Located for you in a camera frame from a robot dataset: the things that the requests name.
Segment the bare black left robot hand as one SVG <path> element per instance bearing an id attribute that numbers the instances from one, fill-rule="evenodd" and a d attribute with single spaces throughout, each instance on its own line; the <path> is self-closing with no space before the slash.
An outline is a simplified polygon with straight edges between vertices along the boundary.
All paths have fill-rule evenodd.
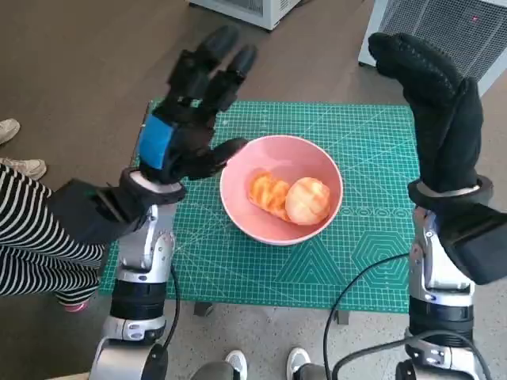
<path id="1" fill-rule="evenodd" d="M 148 115 L 139 140 L 139 169 L 148 180 L 173 184 L 210 177 L 246 145 L 235 138 L 210 147 L 216 117 L 236 101 L 257 58 L 257 48 L 247 44 L 226 69 L 219 68 L 238 34 L 225 25 L 195 50 L 181 52 L 167 80 L 169 91 Z"/>

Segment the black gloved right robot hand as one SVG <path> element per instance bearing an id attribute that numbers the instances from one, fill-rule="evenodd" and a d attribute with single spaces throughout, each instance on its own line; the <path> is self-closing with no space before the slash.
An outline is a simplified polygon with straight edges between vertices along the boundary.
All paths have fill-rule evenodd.
<path id="1" fill-rule="evenodd" d="M 431 43 L 375 32 L 368 50 L 378 72 L 396 80 L 414 115 L 420 180 L 443 194 L 478 186 L 483 110 L 477 82 Z"/>

